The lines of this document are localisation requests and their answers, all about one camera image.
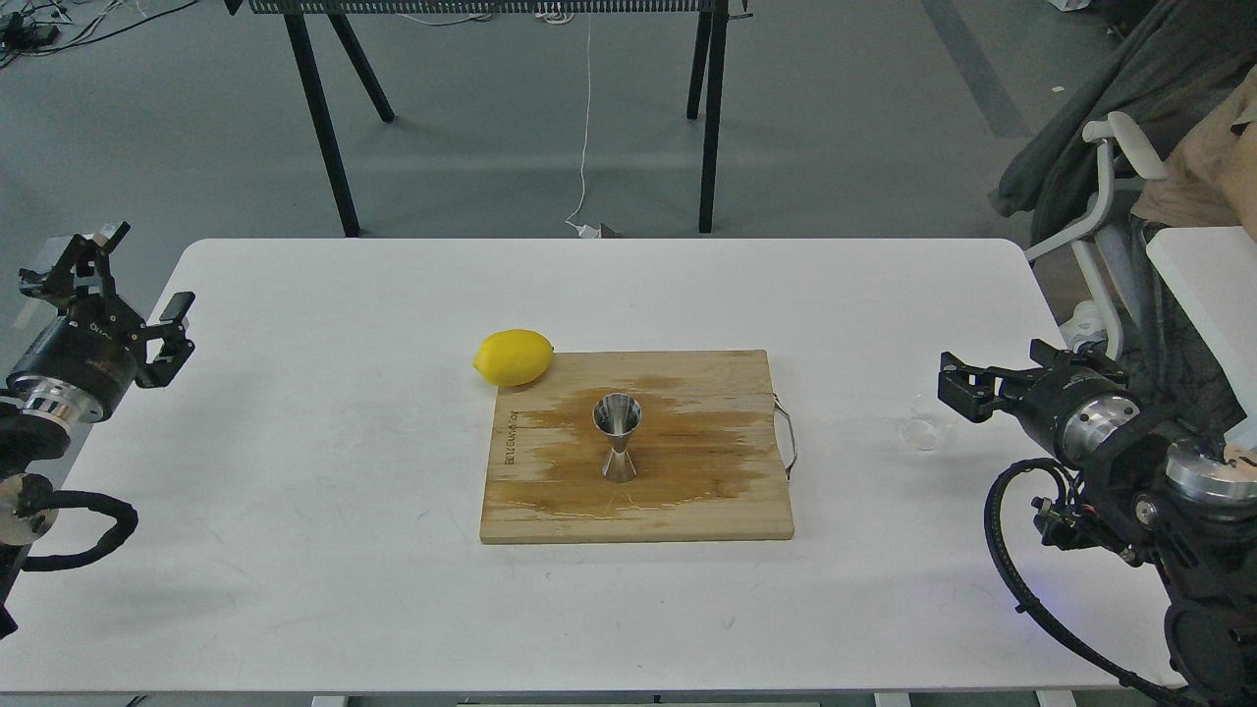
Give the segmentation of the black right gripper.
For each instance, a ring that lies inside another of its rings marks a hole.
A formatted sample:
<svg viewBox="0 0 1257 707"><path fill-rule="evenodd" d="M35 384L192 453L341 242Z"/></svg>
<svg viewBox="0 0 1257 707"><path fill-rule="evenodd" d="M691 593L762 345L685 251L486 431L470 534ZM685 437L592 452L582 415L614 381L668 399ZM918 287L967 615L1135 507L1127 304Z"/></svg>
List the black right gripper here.
<svg viewBox="0 0 1257 707"><path fill-rule="evenodd" d="M1029 357L1038 369L982 369L943 351L936 398L968 421L1013 413L1037 447L1072 469L1081 469L1101 443L1143 413L1144 403L1128 390L1125 367L1109 359L1100 342L1073 351L1036 338Z"/></svg>

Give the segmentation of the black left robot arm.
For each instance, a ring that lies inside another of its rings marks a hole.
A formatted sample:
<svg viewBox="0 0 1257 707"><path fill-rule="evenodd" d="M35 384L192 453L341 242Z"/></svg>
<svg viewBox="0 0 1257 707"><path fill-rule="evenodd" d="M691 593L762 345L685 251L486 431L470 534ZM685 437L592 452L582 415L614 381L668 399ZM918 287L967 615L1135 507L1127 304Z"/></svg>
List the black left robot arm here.
<svg viewBox="0 0 1257 707"><path fill-rule="evenodd" d="M62 489L30 470L33 462L58 460L80 421L104 421L129 387L166 387L189 362L186 335L191 292L168 299L157 323L122 299L111 254L129 224L80 237L52 238L31 267L20 270L28 299L54 304L54 320L28 346L3 384L1 416L1 595L20 572L88 567L119 548L138 525L134 506L108 494ZM63 509L87 509L113 520L91 548L36 559L31 545Z"/></svg>

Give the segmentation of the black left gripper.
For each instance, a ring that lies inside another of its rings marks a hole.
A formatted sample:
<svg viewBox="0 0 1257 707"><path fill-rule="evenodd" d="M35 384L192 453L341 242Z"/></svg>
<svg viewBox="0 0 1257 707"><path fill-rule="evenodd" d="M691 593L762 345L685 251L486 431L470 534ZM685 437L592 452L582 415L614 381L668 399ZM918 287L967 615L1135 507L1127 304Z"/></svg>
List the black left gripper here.
<svg viewBox="0 0 1257 707"><path fill-rule="evenodd" d="M186 333L186 316L192 292L171 296L157 325L140 322L117 296L109 254L129 229L121 221L88 237L50 238L34 264L19 269L20 292L28 299L49 301L57 317L8 375L9 392L25 399L41 382L64 384L91 398L85 421L104 421L132 384L166 387L189 362L194 341ZM104 304L73 304L93 294ZM146 359L147 343L157 340L157 357Z"/></svg>

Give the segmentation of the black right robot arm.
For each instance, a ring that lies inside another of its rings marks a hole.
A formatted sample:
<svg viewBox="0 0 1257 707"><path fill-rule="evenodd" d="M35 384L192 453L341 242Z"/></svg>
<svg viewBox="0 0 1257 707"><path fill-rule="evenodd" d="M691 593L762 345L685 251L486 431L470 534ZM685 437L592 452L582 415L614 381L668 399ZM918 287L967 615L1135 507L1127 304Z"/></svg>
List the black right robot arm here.
<svg viewBox="0 0 1257 707"><path fill-rule="evenodd" d="M1252 706L1254 657L1254 454L1226 447L1128 389L1128 372L1096 348L1035 340L1033 366L977 367L941 353L940 403L969 421L1011 413L1045 452L993 481L983 509L985 543L1002 582L1065 649L1161 706ZM1014 567L1003 532L1011 483L1045 470L1052 498L1033 499L1041 542L1063 551L1100 547L1131 567L1149 565L1166 589L1168 689L1143 679L1073 635Z"/></svg>

